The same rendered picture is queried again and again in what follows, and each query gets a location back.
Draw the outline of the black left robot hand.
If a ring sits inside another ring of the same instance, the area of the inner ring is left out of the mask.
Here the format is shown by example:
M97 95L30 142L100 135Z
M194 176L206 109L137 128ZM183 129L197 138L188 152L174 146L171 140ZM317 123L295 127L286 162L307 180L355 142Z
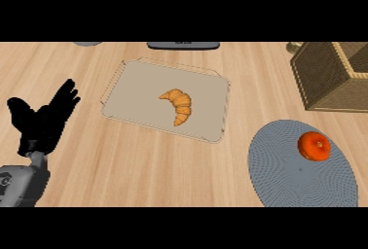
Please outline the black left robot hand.
M78 101L78 90L72 79L66 80L48 104L42 105L36 111L29 108L20 98L11 97L7 100L11 125L21 134L17 150L21 157L33 151L44 155L53 152Z

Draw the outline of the grey round woven placemat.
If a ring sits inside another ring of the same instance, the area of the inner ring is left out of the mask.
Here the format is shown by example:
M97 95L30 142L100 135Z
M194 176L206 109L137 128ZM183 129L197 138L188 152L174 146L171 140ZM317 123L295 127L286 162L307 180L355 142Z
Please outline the grey round woven placemat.
M355 207L357 185L344 154L330 143L323 161L307 160L296 140L317 131L293 120L268 122L255 132L246 155L254 191L265 207Z

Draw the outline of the orange round squash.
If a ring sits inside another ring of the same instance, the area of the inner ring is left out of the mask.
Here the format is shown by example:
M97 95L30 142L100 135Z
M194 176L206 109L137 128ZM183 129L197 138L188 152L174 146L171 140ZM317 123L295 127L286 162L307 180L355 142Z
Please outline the orange round squash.
M304 132L296 140L296 150L307 160L326 160L330 156L330 142L327 137L316 131Z

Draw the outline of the brown wicker basket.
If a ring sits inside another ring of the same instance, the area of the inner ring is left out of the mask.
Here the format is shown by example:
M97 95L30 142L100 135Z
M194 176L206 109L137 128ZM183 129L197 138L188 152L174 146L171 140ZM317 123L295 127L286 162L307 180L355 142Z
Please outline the brown wicker basket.
M368 42L304 42L289 66L307 111L368 113Z

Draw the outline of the golden brown croissant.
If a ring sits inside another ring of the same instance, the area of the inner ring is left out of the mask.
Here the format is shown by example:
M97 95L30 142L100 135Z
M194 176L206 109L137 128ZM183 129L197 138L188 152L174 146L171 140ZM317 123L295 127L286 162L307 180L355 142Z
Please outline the golden brown croissant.
M180 89L168 90L159 99L166 99L175 109L174 126L181 125L190 116L190 97Z

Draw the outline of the pale metallic round object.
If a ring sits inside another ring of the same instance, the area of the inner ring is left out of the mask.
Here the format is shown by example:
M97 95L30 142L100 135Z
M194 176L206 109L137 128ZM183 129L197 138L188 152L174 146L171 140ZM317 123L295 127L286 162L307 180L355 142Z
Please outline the pale metallic round object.
M301 47L302 43L301 42L288 42L286 43L286 51L290 54L295 54L298 48Z

